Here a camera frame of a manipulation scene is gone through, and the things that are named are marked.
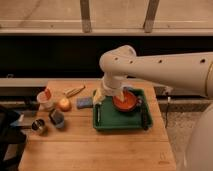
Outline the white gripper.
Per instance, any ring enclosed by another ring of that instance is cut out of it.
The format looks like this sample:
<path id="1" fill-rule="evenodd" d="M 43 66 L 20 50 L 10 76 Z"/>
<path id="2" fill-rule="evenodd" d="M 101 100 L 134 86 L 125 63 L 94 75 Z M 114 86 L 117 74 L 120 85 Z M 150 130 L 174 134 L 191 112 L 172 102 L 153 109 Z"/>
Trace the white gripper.
<path id="1" fill-rule="evenodd" d="M 98 88 L 93 96 L 93 104 L 100 104 L 106 96 L 116 96 L 121 102 L 126 99 L 123 91 L 123 76 L 104 75 L 102 78 L 101 88 Z"/>

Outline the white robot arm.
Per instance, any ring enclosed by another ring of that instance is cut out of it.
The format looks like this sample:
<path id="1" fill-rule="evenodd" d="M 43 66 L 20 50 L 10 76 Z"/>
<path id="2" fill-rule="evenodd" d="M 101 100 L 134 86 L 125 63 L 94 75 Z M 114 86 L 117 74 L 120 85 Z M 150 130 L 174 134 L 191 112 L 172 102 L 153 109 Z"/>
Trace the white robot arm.
<path id="1" fill-rule="evenodd" d="M 178 171 L 213 171 L 213 52 L 138 56 L 124 45 L 105 52 L 99 60 L 104 72 L 97 104 L 106 96 L 120 95 L 127 76 L 185 89 L 208 97 L 211 105 L 196 123 Z"/>

